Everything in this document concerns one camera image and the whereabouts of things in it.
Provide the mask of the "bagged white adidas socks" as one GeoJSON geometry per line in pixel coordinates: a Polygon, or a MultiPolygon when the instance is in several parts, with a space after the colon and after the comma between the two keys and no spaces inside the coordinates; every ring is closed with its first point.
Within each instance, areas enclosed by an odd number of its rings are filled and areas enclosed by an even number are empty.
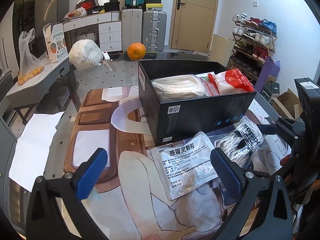
{"type": "Polygon", "coordinates": [[[244,116],[232,132],[219,136],[214,146],[241,168],[248,168],[254,155],[266,148],[266,142],[258,126],[244,116]]]}

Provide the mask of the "green medicine pouch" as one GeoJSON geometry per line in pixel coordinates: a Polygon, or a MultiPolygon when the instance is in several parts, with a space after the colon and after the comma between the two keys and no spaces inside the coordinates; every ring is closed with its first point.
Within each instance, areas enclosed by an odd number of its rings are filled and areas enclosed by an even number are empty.
{"type": "Polygon", "coordinates": [[[151,150],[168,200],[175,200],[217,178],[210,162],[214,149],[209,137],[197,133],[186,144],[151,150]]]}

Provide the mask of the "red balloon glue bag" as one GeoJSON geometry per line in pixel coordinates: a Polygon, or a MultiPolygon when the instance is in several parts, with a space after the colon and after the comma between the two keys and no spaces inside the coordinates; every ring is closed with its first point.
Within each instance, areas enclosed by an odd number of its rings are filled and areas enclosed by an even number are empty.
{"type": "Polygon", "coordinates": [[[209,73],[208,81],[215,87],[219,95],[255,91],[248,78],[238,68],[217,74],[209,73]]]}

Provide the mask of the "anime print desk mat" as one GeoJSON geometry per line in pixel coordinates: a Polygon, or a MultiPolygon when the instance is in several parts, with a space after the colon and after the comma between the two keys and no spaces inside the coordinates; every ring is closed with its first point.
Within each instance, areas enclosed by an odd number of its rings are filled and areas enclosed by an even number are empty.
{"type": "Polygon", "coordinates": [[[97,148],[108,162],[83,205],[109,239],[210,239],[234,204],[210,166],[211,144],[182,140],[156,147],[136,87],[89,91],[76,116],[65,171],[97,148]]]}

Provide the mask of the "white paper sheet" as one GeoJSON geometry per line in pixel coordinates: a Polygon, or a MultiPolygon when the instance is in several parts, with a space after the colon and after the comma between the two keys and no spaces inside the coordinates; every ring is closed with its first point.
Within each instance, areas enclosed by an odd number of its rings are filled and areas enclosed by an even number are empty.
{"type": "Polygon", "coordinates": [[[63,114],[34,114],[17,140],[9,178],[29,192],[36,178],[44,174],[49,148],[63,114]]]}

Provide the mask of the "black cardboard box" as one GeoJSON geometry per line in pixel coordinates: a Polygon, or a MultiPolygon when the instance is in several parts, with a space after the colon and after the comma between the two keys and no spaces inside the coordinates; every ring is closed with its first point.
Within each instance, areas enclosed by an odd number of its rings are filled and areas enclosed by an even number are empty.
{"type": "Polygon", "coordinates": [[[226,71],[218,62],[198,60],[142,60],[138,63],[139,98],[156,146],[209,133],[240,121],[256,91],[162,101],[151,81],[184,74],[226,71]]]}

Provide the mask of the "white wrapped bundle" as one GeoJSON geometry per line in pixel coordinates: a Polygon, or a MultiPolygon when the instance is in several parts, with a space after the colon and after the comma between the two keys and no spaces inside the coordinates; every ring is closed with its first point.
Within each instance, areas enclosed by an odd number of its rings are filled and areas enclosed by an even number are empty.
{"type": "Polygon", "coordinates": [[[77,70],[96,67],[103,59],[100,48],[93,40],[78,40],[69,52],[69,61],[77,70]]]}

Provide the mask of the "plastic bag of oranges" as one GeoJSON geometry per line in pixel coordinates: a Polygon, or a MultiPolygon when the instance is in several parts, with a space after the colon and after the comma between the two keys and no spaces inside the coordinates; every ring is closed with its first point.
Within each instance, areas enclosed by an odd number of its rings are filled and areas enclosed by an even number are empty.
{"type": "Polygon", "coordinates": [[[35,36],[34,28],[29,32],[23,31],[19,36],[20,70],[18,72],[18,85],[23,85],[44,70],[44,65],[40,59],[30,52],[29,43],[35,39],[35,36]]]}

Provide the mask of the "printed cardboard fruit box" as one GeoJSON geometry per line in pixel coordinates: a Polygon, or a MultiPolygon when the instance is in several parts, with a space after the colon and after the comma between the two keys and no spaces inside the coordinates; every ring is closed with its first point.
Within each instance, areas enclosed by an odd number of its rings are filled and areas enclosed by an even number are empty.
{"type": "Polygon", "coordinates": [[[62,23],[45,25],[43,35],[51,63],[59,62],[68,55],[62,23]]]}

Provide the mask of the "shoe rack with shoes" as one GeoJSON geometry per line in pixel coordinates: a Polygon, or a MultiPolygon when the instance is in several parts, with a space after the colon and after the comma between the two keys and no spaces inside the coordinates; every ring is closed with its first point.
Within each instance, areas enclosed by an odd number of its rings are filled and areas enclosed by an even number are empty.
{"type": "Polygon", "coordinates": [[[246,13],[234,15],[232,21],[234,46],[227,68],[238,68],[255,84],[267,58],[275,53],[277,25],[267,19],[248,18],[246,13]]]}

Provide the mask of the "white drawer desk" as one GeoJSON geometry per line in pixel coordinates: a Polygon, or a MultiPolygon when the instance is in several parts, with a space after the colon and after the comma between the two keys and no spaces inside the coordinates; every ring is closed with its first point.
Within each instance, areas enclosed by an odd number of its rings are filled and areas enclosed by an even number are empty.
{"type": "Polygon", "coordinates": [[[76,37],[84,36],[84,31],[94,31],[96,42],[102,51],[122,51],[121,13],[105,12],[77,18],[63,23],[66,44],[70,50],[76,37]]]}

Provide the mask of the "silver suitcase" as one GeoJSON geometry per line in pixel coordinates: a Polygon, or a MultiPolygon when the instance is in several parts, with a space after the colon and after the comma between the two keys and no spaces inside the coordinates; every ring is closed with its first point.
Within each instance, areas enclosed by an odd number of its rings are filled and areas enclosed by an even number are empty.
{"type": "Polygon", "coordinates": [[[167,13],[164,11],[143,12],[142,42],[148,52],[164,50],[167,13]]]}

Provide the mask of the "wooden door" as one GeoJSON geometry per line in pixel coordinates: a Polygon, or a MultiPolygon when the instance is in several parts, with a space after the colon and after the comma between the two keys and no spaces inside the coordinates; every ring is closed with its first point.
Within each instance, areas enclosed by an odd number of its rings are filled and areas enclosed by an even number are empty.
{"type": "Polygon", "coordinates": [[[218,0],[173,0],[169,45],[207,53],[212,42],[218,0]]]}

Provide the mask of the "grey refrigerator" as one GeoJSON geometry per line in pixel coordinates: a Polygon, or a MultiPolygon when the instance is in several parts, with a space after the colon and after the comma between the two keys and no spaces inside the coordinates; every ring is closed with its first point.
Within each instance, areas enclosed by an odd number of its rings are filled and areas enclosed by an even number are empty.
{"type": "Polygon", "coordinates": [[[69,0],[36,0],[34,14],[36,39],[43,38],[45,25],[61,22],[67,12],[69,12],[69,0]]]}

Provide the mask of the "red nike shoebox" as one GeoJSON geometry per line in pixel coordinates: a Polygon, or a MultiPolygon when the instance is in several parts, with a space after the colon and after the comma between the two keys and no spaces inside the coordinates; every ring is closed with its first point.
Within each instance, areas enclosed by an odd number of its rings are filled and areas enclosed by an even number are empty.
{"type": "Polygon", "coordinates": [[[76,9],[84,8],[87,12],[93,10],[98,6],[97,0],[80,0],[76,4],[76,9]]]}

